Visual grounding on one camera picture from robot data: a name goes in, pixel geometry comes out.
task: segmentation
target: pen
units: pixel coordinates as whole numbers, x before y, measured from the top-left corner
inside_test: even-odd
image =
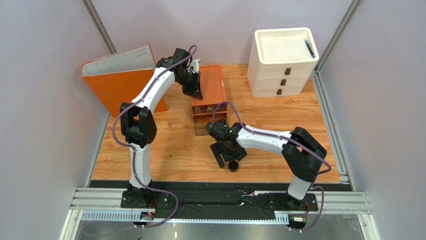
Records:
[[[315,54],[314,54],[314,52],[312,51],[312,49],[311,49],[311,46],[309,45],[309,42],[308,42],[308,40],[304,40],[304,43],[306,44],[306,47],[307,47],[307,49],[309,50],[309,52],[310,52],[310,55],[312,56],[312,58],[314,59],[315,58]]]

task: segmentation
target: gray floor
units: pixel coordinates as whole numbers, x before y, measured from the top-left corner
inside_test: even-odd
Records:
[[[81,222],[80,227],[89,234],[107,234],[129,226],[129,222],[92,221]],[[285,225],[272,224],[208,224],[166,223],[148,229],[130,229],[106,237],[89,237],[79,232],[77,240],[363,240],[357,215],[323,215],[314,229],[296,233]]]

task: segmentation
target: orange box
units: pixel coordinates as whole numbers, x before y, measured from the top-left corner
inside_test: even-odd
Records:
[[[130,103],[148,84],[156,68],[149,44],[86,62],[81,77],[112,117],[120,113],[123,102]],[[167,111],[161,98],[155,113]]]
[[[196,136],[207,135],[206,125],[212,121],[213,114],[194,115],[194,129]],[[217,112],[214,116],[214,121],[226,119],[228,121],[228,115],[226,112]]]
[[[222,66],[200,66],[199,71],[202,100],[191,98],[192,113],[194,115],[211,114],[218,104],[227,100]],[[224,104],[220,106],[218,112],[226,112],[226,110],[227,105]]]

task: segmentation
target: black round object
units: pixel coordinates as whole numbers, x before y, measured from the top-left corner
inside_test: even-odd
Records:
[[[235,173],[238,170],[238,162],[237,161],[231,161],[228,163],[228,170],[231,173]]]

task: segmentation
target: cable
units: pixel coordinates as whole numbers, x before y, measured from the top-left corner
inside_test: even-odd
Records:
[[[323,214],[323,208],[324,208],[324,188],[322,186],[314,186],[311,187],[310,190],[314,190],[314,189],[319,189],[321,190],[321,207],[319,208],[319,213],[318,213],[318,217],[315,219],[315,221],[312,223],[311,226],[309,226],[308,228],[304,228],[304,229],[297,229],[297,228],[289,228],[290,230],[293,230],[297,233],[302,233],[302,232],[306,232],[309,231],[311,229],[313,229],[315,227],[315,225],[317,225],[318,221],[320,220],[321,215]]]
[[[216,106],[216,109],[213,112],[213,118],[211,120],[211,124],[215,123],[216,112],[218,111],[219,107],[221,105],[223,105],[223,104],[228,104],[229,106],[231,106],[231,108],[233,109],[233,111],[234,111],[234,113],[236,115],[236,118],[238,119],[239,124],[241,125],[241,127],[243,129],[247,130],[249,133],[287,140],[288,142],[291,142],[292,144],[294,144],[294,145],[296,145],[298,147],[301,147],[303,150],[305,150],[306,152],[308,152],[309,154],[311,154],[312,156],[314,156],[316,159],[318,159],[319,161],[321,161],[323,164],[325,164],[328,167],[328,169],[320,171],[317,176],[319,176],[321,174],[328,173],[328,172],[330,172],[332,170],[332,166],[328,162],[326,162],[322,157],[318,156],[315,152],[313,152],[310,149],[308,149],[307,147],[303,146],[302,144],[300,144],[296,140],[293,140],[293,139],[291,139],[289,137],[286,137],[286,136],[278,136],[278,135],[272,134],[272,133],[261,132],[261,131],[254,131],[254,130],[252,131],[251,129],[249,129],[248,127],[246,127],[243,124],[243,122],[241,121],[241,118],[240,118],[240,115],[238,115],[237,109],[229,101],[223,101],[223,102],[219,103],[219,105]]]
[[[190,68],[190,67],[192,67],[191,66],[191,63],[193,62],[193,58],[191,57],[189,60],[188,60],[188,64],[186,65],[186,70],[188,70],[188,68]]]
[[[115,118],[115,120],[114,120],[114,122],[113,122],[113,124],[112,124],[112,137],[114,138],[114,140],[119,144],[119,145],[121,145],[121,146],[123,146],[123,147],[129,147],[129,148],[131,148],[132,150],[133,150],[133,155],[132,155],[132,158],[131,158],[131,164],[132,164],[132,166],[133,166],[133,174],[134,174],[134,177],[135,177],[135,179],[136,179],[136,181],[143,187],[143,188],[145,188],[145,189],[148,189],[148,190],[151,190],[151,191],[154,191],[154,192],[159,192],[159,193],[164,193],[164,194],[170,194],[171,196],[173,196],[174,197],[174,199],[176,199],[176,205],[175,205],[175,207],[174,207],[174,210],[173,210],[173,212],[168,216],[168,217],[166,217],[166,218],[164,218],[162,221],[160,221],[160,222],[157,222],[157,223],[155,223],[155,224],[153,224],[153,225],[146,225],[146,226],[144,226],[144,228],[154,228],[154,227],[157,227],[157,226],[160,226],[160,225],[162,225],[162,224],[164,224],[164,223],[166,223],[170,218],[172,218],[173,217],[173,215],[175,215],[175,213],[176,213],[176,211],[178,210],[178,206],[179,206],[179,199],[178,199],[178,196],[176,196],[176,194],[174,194],[173,192],[171,192],[171,191],[166,191],[166,190],[162,190],[162,189],[156,189],[156,188],[152,188],[152,187],[149,187],[149,186],[146,186],[145,184],[143,184],[142,183],[142,181],[139,179],[139,177],[138,177],[138,174],[136,173],[136,148],[134,147],[134,146],[132,146],[132,145],[130,145],[130,144],[127,144],[127,143],[124,143],[124,142],[121,142],[118,138],[117,138],[117,136],[116,136],[116,125],[117,125],[117,122],[119,121],[119,119],[127,112],[127,111],[129,111],[131,108],[133,108],[134,106],[136,106],[137,104],[139,104],[139,103],[141,103],[141,102],[143,102],[144,101],[144,98],[148,95],[148,93],[150,92],[150,90],[153,88],[153,86],[154,86],[154,84],[156,84],[156,82],[157,81],[159,81],[160,80],[160,77],[163,75],[163,74],[165,74],[165,73],[167,73],[168,71],[170,71],[171,69],[173,69],[173,68],[175,68],[175,67],[177,67],[178,65],[180,65],[180,64],[182,64],[182,63],[184,63],[185,61],[188,61],[189,59],[191,59],[192,58],[192,56],[196,53],[196,51],[197,51],[197,45],[192,45],[190,48],[189,48],[189,55],[187,56],[187,57],[185,57],[184,59],[182,59],[182,60],[180,60],[179,62],[177,62],[177,63],[175,63],[175,64],[173,64],[173,65],[171,65],[171,66],[169,66],[168,68],[166,68],[164,71],[162,71],[162,72],[160,72],[160,74],[158,74],[158,76],[156,76],[156,80],[154,80],[154,81],[152,81],[151,82],[151,84],[148,86],[148,89],[146,90],[146,92],[142,95],[142,98],[141,99],[139,99],[139,100],[137,100],[137,101],[135,101],[134,103],[132,103],[132,104],[130,104],[126,109],[124,109],[122,112],[120,112],[120,114]],[[118,230],[118,231],[115,231],[115,232],[111,232],[111,233],[107,233],[107,234],[103,234],[103,235],[92,235],[92,234],[89,234],[89,233],[87,233],[83,228],[81,229],[81,232],[83,233],[83,234],[85,234],[85,235],[87,235],[87,236],[89,236],[89,237],[106,237],[106,236],[110,236],[110,235],[114,235],[114,234],[117,234],[117,233],[120,233],[120,232],[123,232],[123,231],[126,231],[126,230],[129,230],[129,229],[132,229],[132,228],[134,228],[134,226],[132,226],[132,227],[126,227],[126,228],[123,228],[123,229],[120,229],[120,230]]]
[[[304,217],[306,218],[306,222],[308,221],[308,215],[309,215],[309,205],[307,202],[304,202],[304,204],[306,205],[306,214],[304,215]]]
[[[192,74],[194,70],[193,66],[190,66],[188,70],[186,70],[189,74]]]
[[[151,204],[149,205],[149,208],[151,208],[151,206],[153,205],[153,202],[155,202],[155,212],[154,214],[148,212],[148,216],[154,218],[155,215],[157,215],[157,199],[153,198],[153,200],[151,201]]]

